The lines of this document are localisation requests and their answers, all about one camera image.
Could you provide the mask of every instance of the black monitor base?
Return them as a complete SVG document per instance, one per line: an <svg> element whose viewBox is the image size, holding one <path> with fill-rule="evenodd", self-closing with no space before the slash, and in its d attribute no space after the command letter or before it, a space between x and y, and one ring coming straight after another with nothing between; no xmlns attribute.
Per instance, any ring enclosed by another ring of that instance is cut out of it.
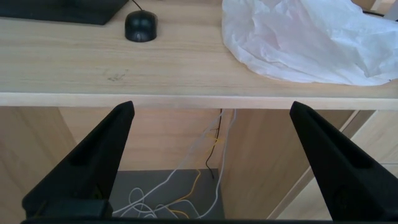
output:
<svg viewBox="0 0 398 224"><path fill-rule="evenodd" d="M0 17L106 24L128 0L0 0Z"/></svg>

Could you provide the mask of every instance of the gray floor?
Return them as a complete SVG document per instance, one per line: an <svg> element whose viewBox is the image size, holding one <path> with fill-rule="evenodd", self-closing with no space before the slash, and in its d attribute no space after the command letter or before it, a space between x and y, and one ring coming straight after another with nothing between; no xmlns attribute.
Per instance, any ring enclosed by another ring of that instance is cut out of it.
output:
<svg viewBox="0 0 398 224"><path fill-rule="evenodd" d="M218 171L213 170L216 175L215 179L211 178L209 170L203 169L201 176L198 179L192 195L187 198L196 207L200 215L204 214L211 206L215 199L215 188L218 180ZM128 205L128 196L130 191L134 187L140 187L144 194L152 190L156 185L163 182L171 173L171 170L151 170L151 171L121 171L118 172L115 183L113 185L112 194L110 198L113 210L120 209ZM148 197L145 198L145 204L150 206L152 209L158 204L167 204L174 200L185 196L191 191L193 182L197 176L196 170L178 170L171 179L152 192ZM131 201L136 201L142 197L139 191L134 191L131 195ZM188 203L179 203L170 206L170 209L180 210L185 212L190 218L196 218L197 215L194 212L191 205ZM114 216L118 217L122 214L119 212ZM124 217L137 217L137 212L131 209ZM185 218L183 215L177 214L179 218ZM175 218L166 209L157 212L158 218ZM224 219L224 210L221 199L221 193L218 192L218 201L212 211L203 219Z"/></svg>

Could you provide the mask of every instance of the tangled cable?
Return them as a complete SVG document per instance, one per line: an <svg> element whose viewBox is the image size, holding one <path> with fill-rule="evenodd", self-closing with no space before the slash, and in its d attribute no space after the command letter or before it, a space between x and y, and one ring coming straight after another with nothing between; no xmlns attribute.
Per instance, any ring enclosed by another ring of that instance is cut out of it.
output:
<svg viewBox="0 0 398 224"><path fill-rule="evenodd" d="M144 192L142 191L142 189L140 189L139 187L136 187L136 188L132 189L132 190L130 191L130 193L129 193L129 205L126 205L125 207L120 208L119 210L114 211L113 214L116 214L116 213L119 213L119 212L121 212L121 211L124 211L124 212L121 214L121 217L123 217L128 211L134 209L135 211L138 212L138 217L139 217L142 213L146 213L146 215L144 216L144 218L148 218L148 217L157 218L156 212L158 212L158 211L160 211L160 210L162 210L162 209L167 209L167 210L168 210L170 213L172 213L172 215L173 215L174 217L176 217L176 218L178 218L178 216L176 216L176 213L180 213L180 214L184 215L185 217L189 218L189 216L188 216L185 212L182 212L182 211L179 211L179 210L172 210L172 209L169 209L169 206L171 206L171 205L175 205L175 204L177 204L177 203L183 203L183 202L184 202L184 203L188 203L189 205L192 206L192 208L194 209L194 211L195 211L195 213L196 213L196 215L197 215L197 217L195 217L195 218L203 218L203 217L205 217L206 215L208 215L208 214L211 212L211 210L214 208L214 206L215 206L215 204L216 204L216 202L217 202L217 200L218 200L218 189L219 189L219 187L220 187L220 182L221 182L221 178L222 178L222 176L223 176L223 171L224 171L224 162L225 162L226 148L227 148L227 145L228 145L229 130L231 129L233 123L234 123L235 120L236 120L236 110L234 110L233 119L232 119L231 123L229 124L228 129L227 129L227 132L226 132L226 139L225 139L225 144L224 144L224 148L223 148L223 155L222 155L221 172L220 172L220 176L219 176L219 179L218 179L217 185L216 185L215 199L214 199L213 203L211 204L211 207L210 207L204 214L199 215L198 211L196 210L195 206L191 203L191 201L189 201L189 200L186 199L187 197L189 197L189 196L193 193L193 190L194 190L194 188L195 188L195 186L196 186L196 183L197 183L197 181L198 181L198 179L199 179L199 176L201 175L201 173L200 173L199 170L197 170L197 171L198 171L198 175L197 175L197 177L196 177L196 179L195 179L195 181L194 181L194 183L193 183L193 187L192 187L190 193L187 194L186 196L181 197L181 198L179 198L179 199L177 199L177 200L175 200L175 201L173 201L173 202L171 202L171 203L169 203L169 204L167 204L167 205L159 204L158 206L155 207L155 209L151 209L150 206L146 205L146 204L144 203L144 200L145 200L145 198L146 198L149 194L151 194L153 191L155 191L155 190L158 189L160 186L162 186L162 185L164 185L165 183L167 183L167 182L170 180L171 176L173 176L173 174L174 174L179 168L181 168L181 166L184 165L184 163L186 162L186 160L188 159L188 157L190 156L190 154L191 154L191 153L193 152L193 150L197 147L198 143L204 139L204 137L206 136L206 133L208 133L208 132L210 131L211 127L213 127L213 126L215 125L215 123L217 122L218 118L220 118L221 116L223 116L224 113L225 113L225 110L223 110L223 111L210 123L210 125L205 129L205 131L201 134L201 136L200 136L200 137L192 144L192 146L189 148L187 155L183 158L183 160L181 161L181 163L177 166L176 169L174 169L174 170L169 174L169 176L166 178L166 180L164 180L163 182L161 182L159 185L157 185L156 187L154 187L152 190L150 190L150 191L149 191L148 193L146 193L146 194L144 194ZM220 142L220 139L216 139L215 144L217 144L218 142ZM133 193L135 190L139 190L140 193L141 193L141 195L142 195L142 197L141 197L139 200L136 200L136 201L134 201L134 202L131 202L131 195L132 195L132 193Z"/></svg>

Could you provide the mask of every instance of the white cable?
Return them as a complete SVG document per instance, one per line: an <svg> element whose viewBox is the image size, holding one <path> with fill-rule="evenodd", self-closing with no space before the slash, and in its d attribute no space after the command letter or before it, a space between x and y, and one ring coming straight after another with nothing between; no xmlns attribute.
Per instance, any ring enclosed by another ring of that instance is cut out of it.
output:
<svg viewBox="0 0 398 224"><path fill-rule="evenodd" d="M148 193L146 193L142 198L140 198L139 200L136 200L133 203L130 203L129 205L126 205L123 208L120 208L119 210L114 211L112 214L118 213L123 211L124 209L127 209L133 205L135 205L136 203L140 202L141 200L144 200L149 194L151 194L153 191L155 191L156 189L158 189L160 186L164 185L165 183L167 183L171 176L173 176L173 174L182 166L184 165L185 161L188 159L189 155L191 154L191 152L193 151L194 148L196 148L197 144L203 139L205 138L205 134L214 126L214 124L218 121L218 118L224 115L225 110L223 110L211 123L210 125L205 129L204 132L202 132L200 138L198 138L193 144L192 146L189 148L187 155L183 158L183 160L181 161L181 163L177 166L177 168L175 168L170 175L167 177L167 179L165 181L163 181L162 183L160 183L158 186L154 187L152 190L150 190Z"/></svg>
<svg viewBox="0 0 398 224"><path fill-rule="evenodd" d="M131 194L132 194L135 190L139 190L139 191L141 192L141 195L144 196L144 192L142 191L142 189L139 188L139 187L135 187L135 188L133 188L133 189L130 191L130 193L129 193L129 203L131 203ZM143 204L144 204L144 199L142 199L142 205L141 205L140 210L142 210L142 207L144 206ZM138 209L136 209L135 207L134 207L134 209L138 212L137 218L139 218L139 215L141 214L141 211L138 210Z"/></svg>
<svg viewBox="0 0 398 224"><path fill-rule="evenodd" d="M164 205L158 204L158 205L156 205L155 210L158 209L159 206L161 206L162 208L165 208ZM170 211L169 209L167 209L167 211L169 211L175 218L178 218L178 216L176 214L174 214L174 212Z"/></svg>
<svg viewBox="0 0 398 224"><path fill-rule="evenodd" d="M124 212L122 213L122 215L121 215L120 217L123 217L123 215L125 215L125 214L126 214L127 212L129 212L131 209L135 208L135 206L137 206L137 205L142 205L142 206L146 207L146 208L148 209L148 212L145 212L145 213L151 213L151 214L153 214L153 215L155 216L155 218L156 218L155 211L153 211L153 209L151 209L150 206L148 206L148 205L146 205L146 204L144 204L144 203L136 203L135 205L129 207L128 209L126 209L126 211L124 211Z"/></svg>
<svg viewBox="0 0 398 224"><path fill-rule="evenodd" d="M144 216L144 218L151 216L152 218L156 218L153 214L148 214L146 216Z"/></svg>
<svg viewBox="0 0 398 224"><path fill-rule="evenodd" d="M205 212L203 215L200 215L198 218L203 218L205 217L207 214L209 214L209 212L213 209L213 207L215 206L217 200L218 200L218 188L220 187L220 182L221 182L221 178L223 177L223 171L224 171L224 162L225 162L225 152L226 152L226 147L228 144L228 137L229 137L229 130L231 129L233 123L236 120L236 109L234 110L234 118L231 121L231 124L229 124L228 130L226 132L226 137L225 137L225 144L224 144L224 149L223 149L223 161L221 164L221 172L220 172L220 176L218 177L218 181L217 181L217 186L216 186L216 198L214 199L213 204L211 205L211 207L209 208L209 210L207 210L207 212Z"/></svg>
<svg viewBox="0 0 398 224"><path fill-rule="evenodd" d="M192 206L193 210L194 210L195 213L198 215L198 217L200 216L199 213L198 213L198 210L195 208L195 206L192 204L192 202L189 201L189 200L186 200L186 199L184 199L184 200L179 200L179 201L177 201L177 202L168 203L167 205L159 204L159 205L157 205L157 206L155 207L154 212L158 212L158 211L160 211L160 210L162 210L162 209L164 209L164 208L169 208L169 206L175 205L175 204L181 203L181 202L188 202L188 203ZM150 213L150 211L142 211L142 210L138 210L138 209L136 209L136 211L137 211L137 212L141 212L141 213Z"/></svg>

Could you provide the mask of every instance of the wooden panel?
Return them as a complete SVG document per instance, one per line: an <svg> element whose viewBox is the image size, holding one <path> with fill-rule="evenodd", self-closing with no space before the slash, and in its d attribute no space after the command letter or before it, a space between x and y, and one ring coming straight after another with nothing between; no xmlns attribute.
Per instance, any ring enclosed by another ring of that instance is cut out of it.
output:
<svg viewBox="0 0 398 224"><path fill-rule="evenodd" d="M360 111L343 133L352 137L352 141L383 164L398 161L397 131L398 112ZM330 214L315 179L310 181L278 218L330 219Z"/></svg>
<svg viewBox="0 0 398 224"><path fill-rule="evenodd" d="M25 218L23 196L75 146L57 108L0 108L0 223Z"/></svg>
<svg viewBox="0 0 398 224"><path fill-rule="evenodd" d="M225 47L222 0L141 0L159 17L146 44L124 37L130 1L106 26L0 20L0 105L398 110L383 86L294 83L250 71Z"/></svg>
<svg viewBox="0 0 398 224"><path fill-rule="evenodd" d="M387 12L391 9L395 1L396 0L382 0L376 11L383 14L387 14Z"/></svg>
<svg viewBox="0 0 398 224"><path fill-rule="evenodd" d="M398 165L384 165L384 167L398 177ZM300 192L289 207L280 214L278 219L331 220L315 178Z"/></svg>
<svg viewBox="0 0 398 224"><path fill-rule="evenodd" d="M379 162L398 162L398 111L377 111L352 137Z"/></svg>
<svg viewBox="0 0 398 224"><path fill-rule="evenodd" d="M319 112L337 127L352 114ZM267 218L308 167L288 110L238 110L221 186L226 218Z"/></svg>
<svg viewBox="0 0 398 224"><path fill-rule="evenodd" d="M361 6L363 9L370 10L373 7L376 0L352 0L352 2Z"/></svg>
<svg viewBox="0 0 398 224"><path fill-rule="evenodd" d="M60 108L76 142L80 142L111 108ZM132 121L120 170L174 169L189 147L220 114L216 110L140 109ZM215 140L217 121L199 147L188 158L185 169L204 169ZM221 148L216 148L209 166L217 168Z"/></svg>

